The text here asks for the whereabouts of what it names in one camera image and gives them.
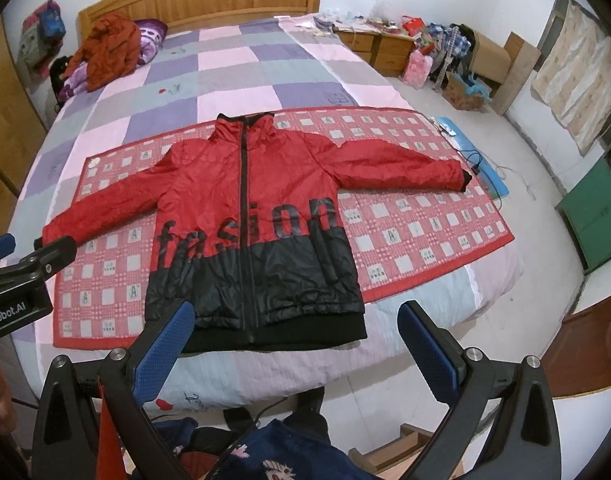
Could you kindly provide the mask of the beige patterned curtain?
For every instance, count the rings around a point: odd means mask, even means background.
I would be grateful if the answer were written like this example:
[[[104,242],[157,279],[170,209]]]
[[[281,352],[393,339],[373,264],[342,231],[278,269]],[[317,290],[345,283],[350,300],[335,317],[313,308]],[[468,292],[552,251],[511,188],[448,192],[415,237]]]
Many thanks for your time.
[[[611,113],[611,38],[581,6],[569,3],[563,28],[532,90],[584,156]]]

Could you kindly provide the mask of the pastel checkered bed quilt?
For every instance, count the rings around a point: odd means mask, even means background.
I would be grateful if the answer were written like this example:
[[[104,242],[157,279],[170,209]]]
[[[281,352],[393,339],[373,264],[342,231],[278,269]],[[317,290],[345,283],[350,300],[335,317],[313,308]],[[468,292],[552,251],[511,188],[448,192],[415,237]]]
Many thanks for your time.
[[[211,122],[219,114],[352,107],[412,110],[376,70],[339,40],[305,30],[300,18],[169,37],[153,62],[66,103],[30,167],[10,232],[18,252],[28,252],[42,226],[75,200],[89,153]],[[453,327],[509,292],[522,270],[513,239],[440,278],[368,302],[368,336],[353,344],[306,352],[187,356],[173,368],[150,411],[229,408],[290,396],[383,363],[404,350],[395,322],[403,301],[419,301],[438,325]],[[95,360],[116,345],[100,350],[57,347],[54,314],[12,337],[33,392],[41,391],[56,356]]]

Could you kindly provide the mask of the red and black puffer jacket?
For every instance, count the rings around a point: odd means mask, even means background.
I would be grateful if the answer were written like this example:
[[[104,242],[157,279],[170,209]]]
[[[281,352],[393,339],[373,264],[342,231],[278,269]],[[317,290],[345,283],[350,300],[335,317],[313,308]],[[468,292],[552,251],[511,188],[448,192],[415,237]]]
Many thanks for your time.
[[[84,244],[153,212],[147,322],[190,304],[188,353],[327,349],[366,337],[339,192],[462,193],[470,179],[456,160],[384,140],[336,144],[270,113],[223,115],[208,138],[72,204],[41,240]]]

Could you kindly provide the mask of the navy floral garment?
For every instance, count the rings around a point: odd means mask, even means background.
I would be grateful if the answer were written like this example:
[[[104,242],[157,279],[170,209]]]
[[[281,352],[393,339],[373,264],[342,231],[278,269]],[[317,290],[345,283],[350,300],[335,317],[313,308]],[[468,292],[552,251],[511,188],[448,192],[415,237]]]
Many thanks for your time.
[[[192,479],[371,479],[330,443],[327,420],[311,411],[248,432],[193,427],[176,461]]]

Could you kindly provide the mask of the pink plush bag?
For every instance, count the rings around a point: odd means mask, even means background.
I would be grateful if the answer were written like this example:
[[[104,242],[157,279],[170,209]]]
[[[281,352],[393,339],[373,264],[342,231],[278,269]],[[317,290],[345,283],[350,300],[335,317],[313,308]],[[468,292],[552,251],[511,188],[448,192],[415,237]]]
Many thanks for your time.
[[[403,82],[415,89],[423,88],[431,71],[432,63],[432,58],[429,55],[424,55],[420,50],[413,51],[402,75]]]

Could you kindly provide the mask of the hanging bags on wall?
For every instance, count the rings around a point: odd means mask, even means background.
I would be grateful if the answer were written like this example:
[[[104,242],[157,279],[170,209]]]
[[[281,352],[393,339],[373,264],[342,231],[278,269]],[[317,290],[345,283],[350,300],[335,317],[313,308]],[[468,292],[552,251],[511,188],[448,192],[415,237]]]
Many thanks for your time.
[[[66,27],[55,0],[46,0],[21,26],[19,57],[29,70],[40,70],[63,45]]]

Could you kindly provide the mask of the wooden wardrobe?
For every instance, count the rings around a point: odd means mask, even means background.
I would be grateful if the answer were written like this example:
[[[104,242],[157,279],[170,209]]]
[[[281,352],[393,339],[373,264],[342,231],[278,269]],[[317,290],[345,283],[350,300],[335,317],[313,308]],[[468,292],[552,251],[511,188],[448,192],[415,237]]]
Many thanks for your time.
[[[10,225],[20,191],[46,130],[17,75],[0,20],[0,235]]]

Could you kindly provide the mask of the cardboard box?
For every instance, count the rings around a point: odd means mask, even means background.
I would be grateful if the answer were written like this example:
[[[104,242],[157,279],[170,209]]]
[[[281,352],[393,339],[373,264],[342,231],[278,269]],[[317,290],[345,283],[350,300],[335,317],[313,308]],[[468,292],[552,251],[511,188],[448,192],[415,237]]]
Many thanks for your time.
[[[491,84],[490,107],[503,116],[532,74],[541,51],[511,32],[500,46],[481,32],[473,31],[469,70]]]

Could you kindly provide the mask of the red white checkered mat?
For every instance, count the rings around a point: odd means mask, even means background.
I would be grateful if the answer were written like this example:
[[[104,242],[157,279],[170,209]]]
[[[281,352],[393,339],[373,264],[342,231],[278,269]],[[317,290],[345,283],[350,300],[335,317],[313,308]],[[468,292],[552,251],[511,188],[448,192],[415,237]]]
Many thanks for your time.
[[[280,129],[327,136],[335,144],[382,140],[436,159],[464,162],[447,134],[414,110],[304,108],[275,116]],[[214,122],[115,145],[84,159],[76,187],[83,200],[154,166],[173,144],[207,139]],[[363,298],[373,302],[440,278],[495,252],[513,234],[479,180],[458,193],[342,192],[338,205],[352,247]],[[130,344],[144,325],[146,259],[156,212],[135,217],[91,240],[55,286],[57,347],[107,349]]]

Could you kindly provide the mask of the wooden nightstand dresser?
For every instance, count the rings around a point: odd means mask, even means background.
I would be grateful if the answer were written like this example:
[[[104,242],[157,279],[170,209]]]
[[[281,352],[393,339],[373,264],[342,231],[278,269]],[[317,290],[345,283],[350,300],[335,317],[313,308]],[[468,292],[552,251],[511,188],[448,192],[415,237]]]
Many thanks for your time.
[[[386,77],[401,76],[416,49],[408,36],[338,28],[335,32],[346,47]]]

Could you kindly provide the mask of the green wooden cabinet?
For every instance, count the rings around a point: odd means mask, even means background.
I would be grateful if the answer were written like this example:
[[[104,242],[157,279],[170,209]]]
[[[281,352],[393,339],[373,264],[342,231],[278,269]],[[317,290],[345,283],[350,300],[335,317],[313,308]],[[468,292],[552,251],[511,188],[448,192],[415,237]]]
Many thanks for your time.
[[[598,159],[557,204],[589,274],[611,259],[611,163]]]

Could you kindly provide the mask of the brown basket with blue item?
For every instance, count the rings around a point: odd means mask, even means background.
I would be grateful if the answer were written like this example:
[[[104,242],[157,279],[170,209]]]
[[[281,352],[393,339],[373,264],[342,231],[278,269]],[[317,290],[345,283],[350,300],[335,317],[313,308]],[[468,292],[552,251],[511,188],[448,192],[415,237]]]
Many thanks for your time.
[[[443,99],[449,102],[455,110],[480,110],[489,97],[476,86],[469,86],[455,73],[447,74],[447,85],[442,91]]]

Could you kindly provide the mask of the orange-brown jacket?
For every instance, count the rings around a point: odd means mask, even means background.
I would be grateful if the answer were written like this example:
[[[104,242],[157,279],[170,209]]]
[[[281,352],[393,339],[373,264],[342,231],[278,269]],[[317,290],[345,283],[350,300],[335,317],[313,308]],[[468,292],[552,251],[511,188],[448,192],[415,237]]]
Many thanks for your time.
[[[141,52],[141,31],[135,22],[112,12],[96,20],[81,47],[69,60],[63,95],[92,92],[132,74]]]

